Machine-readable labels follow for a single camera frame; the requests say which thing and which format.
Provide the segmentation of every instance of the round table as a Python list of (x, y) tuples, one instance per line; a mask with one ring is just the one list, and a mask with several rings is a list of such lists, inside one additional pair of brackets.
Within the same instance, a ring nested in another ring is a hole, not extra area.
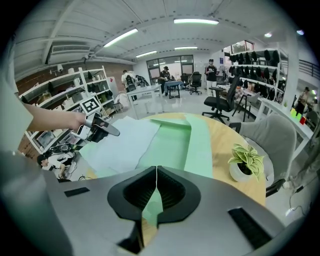
[[(232, 157), (231, 149), (234, 143), (245, 146), (247, 142), (244, 138), (219, 121), (198, 114), (194, 114), (194, 116), (205, 120), (208, 125), (213, 178), (232, 185), (260, 205), (265, 206), (266, 182), (263, 177), (259, 181), (255, 177), (252, 177), (248, 182), (237, 182), (229, 173), (228, 160)], [(186, 119), (183, 113), (163, 113), (146, 117), (146, 119), (149, 118)]]

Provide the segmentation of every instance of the potted plant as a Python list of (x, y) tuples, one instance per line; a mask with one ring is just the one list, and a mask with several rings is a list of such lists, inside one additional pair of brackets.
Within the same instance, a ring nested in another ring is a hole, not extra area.
[(247, 149), (240, 144), (234, 144), (232, 155), (228, 161), (229, 171), (237, 182), (246, 182), (252, 176), (259, 180), (264, 173), (263, 156), (259, 156), (253, 146), (248, 145)]

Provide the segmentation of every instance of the brick wall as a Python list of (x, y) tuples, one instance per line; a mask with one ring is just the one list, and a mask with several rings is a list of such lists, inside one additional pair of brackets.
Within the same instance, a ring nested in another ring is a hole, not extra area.
[[(132, 71), (133, 67), (131, 65), (125, 65), (125, 64), (117, 64), (117, 63), (107, 63), (107, 62), (87, 62), (84, 63), (74, 63), (74, 64), (68, 64), (63, 65), (63, 75), (68, 73), (68, 69), (74, 68), (74, 71), (77, 72), (78, 68), (81, 67), (84, 71), (85, 70), (94, 70), (94, 69), (101, 69), (101, 67), (104, 66), (104, 70), (107, 77), (114, 77), (116, 86), (118, 91), (123, 91), (125, 87), (121, 83), (121, 76), (123, 74), (123, 70)], [(43, 83), (45, 81), (48, 81), (50, 79), (55, 78), (55, 74), (50, 74), (50, 70), (57, 70), (56, 67), (52, 67), (49, 69), (45, 69), (42, 71), (39, 71), (37, 73), (34, 73), (32, 75), (29, 75), (19, 81), (16, 82), (19, 95), (23, 94), (24, 92), (31, 89), (35, 84)], [(70, 87), (71, 84), (63, 84), (61, 86), (58, 86), (54, 88), (55, 90), (65, 90), (66, 88)], [(30, 104), (37, 101), (38, 98), (35, 98)], [(58, 105), (60, 105), (63, 102), (63, 100), (60, 100), (56, 102), (54, 105), (51, 106), (51, 108), (55, 108)], [(18, 150), (25, 154), (26, 157), (31, 158), (32, 160), (36, 161), (37, 156), (39, 155), (38, 151), (34, 148), (34, 146), (30, 143), (29, 139), (24, 135), (20, 145), (18, 147)]]

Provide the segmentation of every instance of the air conditioner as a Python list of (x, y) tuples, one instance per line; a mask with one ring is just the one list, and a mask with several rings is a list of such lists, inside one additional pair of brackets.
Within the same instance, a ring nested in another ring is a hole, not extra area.
[(89, 54), (90, 46), (86, 44), (65, 43), (56, 44), (51, 47), (47, 64), (57, 64), (65, 62), (80, 61)]

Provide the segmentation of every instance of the fluorescent light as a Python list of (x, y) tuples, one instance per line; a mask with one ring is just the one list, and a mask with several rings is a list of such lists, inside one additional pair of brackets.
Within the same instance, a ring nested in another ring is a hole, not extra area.
[(219, 21), (212, 19), (202, 19), (202, 18), (175, 18), (173, 20), (175, 24), (178, 23), (202, 23), (202, 24), (211, 24), (217, 25)]
[(156, 53), (157, 53), (157, 51), (156, 51), (156, 50), (153, 50), (153, 51), (149, 51), (149, 52), (146, 52), (146, 53), (137, 55), (137, 56), (135, 56), (135, 57), (136, 57), (136, 58), (140, 58), (140, 57), (143, 57), (143, 56), (146, 56), (146, 55), (156, 54)]
[(198, 46), (183, 46), (183, 47), (175, 47), (175, 50), (186, 50), (186, 49), (197, 49)]
[(305, 34), (305, 32), (303, 30), (297, 30), (296, 31), (300, 36), (303, 36)]
[(165, 62), (162, 62), (162, 63), (157, 63), (157, 64), (153, 64), (154, 66), (159, 66), (159, 65), (162, 65), (162, 64), (166, 64)]
[(127, 33), (124, 33), (124, 34), (118, 36), (117, 38), (113, 39), (112, 41), (108, 42), (104, 47), (112, 46), (114, 43), (116, 43), (116, 42), (120, 41), (121, 39), (124, 39), (124, 38), (126, 38), (136, 32), (138, 32), (138, 30), (136, 28), (134, 28), (134, 29), (128, 31)]

